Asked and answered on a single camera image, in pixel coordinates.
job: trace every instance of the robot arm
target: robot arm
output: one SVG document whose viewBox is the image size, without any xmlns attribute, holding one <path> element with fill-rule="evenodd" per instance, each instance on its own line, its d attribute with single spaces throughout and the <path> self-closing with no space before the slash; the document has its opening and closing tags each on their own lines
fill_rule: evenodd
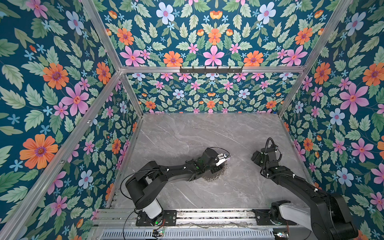
<svg viewBox="0 0 384 240">
<path fill-rule="evenodd" d="M 288 201 L 279 201 L 272 204 L 271 217 L 279 222 L 292 220 L 302 224 L 312 230 L 319 240 L 348 240 L 357 237 L 358 231 L 352 223 L 344 198 L 315 188 L 289 168 L 280 166 L 281 157 L 276 157 L 277 146 L 272 140 L 272 145 L 267 147 L 269 140 L 272 139 L 268 139 L 266 147 L 260 152 L 256 151 L 251 160 L 262 168 L 262 176 L 287 188 L 310 208 L 298 208 Z"/>
</svg>

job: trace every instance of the enclosure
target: enclosure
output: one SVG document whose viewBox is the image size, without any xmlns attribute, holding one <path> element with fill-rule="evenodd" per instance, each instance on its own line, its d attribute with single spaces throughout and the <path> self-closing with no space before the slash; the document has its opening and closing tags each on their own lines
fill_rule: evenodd
<svg viewBox="0 0 384 240">
<path fill-rule="evenodd" d="M 223 175 L 167 184 L 159 203 L 180 226 L 233 211 L 222 227 L 271 239 L 286 225 L 250 209 L 306 204 L 251 162 L 268 137 L 344 197 L 357 239 L 383 238 L 383 17 L 383 0 L 1 2 L 0 239 L 144 233 L 123 179 L 207 147 L 230 152 Z"/>
</svg>

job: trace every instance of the ventilation grille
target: ventilation grille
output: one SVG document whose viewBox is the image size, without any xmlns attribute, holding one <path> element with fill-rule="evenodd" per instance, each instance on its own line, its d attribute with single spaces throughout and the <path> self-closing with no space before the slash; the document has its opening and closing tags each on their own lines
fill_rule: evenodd
<svg viewBox="0 0 384 240">
<path fill-rule="evenodd" d="M 125 239 L 156 239 L 152 237 L 152 229 L 125 229 Z M 159 239 L 275 239 L 272 229 L 190 229 L 169 228 Z M 105 229 L 102 240 L 124 239 L 122 229 Z"/>
</svg>

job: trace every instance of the gray marble surface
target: gray marble surface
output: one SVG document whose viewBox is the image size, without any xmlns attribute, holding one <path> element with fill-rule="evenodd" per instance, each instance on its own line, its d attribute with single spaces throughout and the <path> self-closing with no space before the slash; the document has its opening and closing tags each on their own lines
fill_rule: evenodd
<svg viewBox="0 0 384 240">
<path fill-rule="evenodd" d="M 145 115 L 125 175 L 149 161 L 180 165 L 201 156 L 207 147 L 231 153 L 228 168 L 218 180 L 175 182 L 158 195 L 165 209 L 174 208 L 269 208 L 272 202 L 290 200 L 306 206 L 287 189 L 260 175 L 250 158 L 272 137 L 283 154 L 281 165 L 306 178 L 305 169 L 276 114 L 156 114 Z M 131 200 L 115 196 L 115 209 L 134 208 Z"/>
</svg>

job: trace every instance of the black mounting plate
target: black mounting plate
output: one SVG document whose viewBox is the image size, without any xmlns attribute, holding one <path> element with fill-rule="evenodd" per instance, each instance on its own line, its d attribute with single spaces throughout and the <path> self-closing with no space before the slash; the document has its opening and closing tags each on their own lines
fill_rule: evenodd
<svg viewBox="0 0 384 240">
<path fill-rule="evenodd" d="M 177 211 L 176 210 L 164 210 L 165 218 L 164 226 L 176 226 L 177 220 Z M 154 227 L 152 224 L 153 219 L 150 219 L 148 215 L 141 210 L 137 216 L 136 226 L 137 227 Z"/>
</svg>

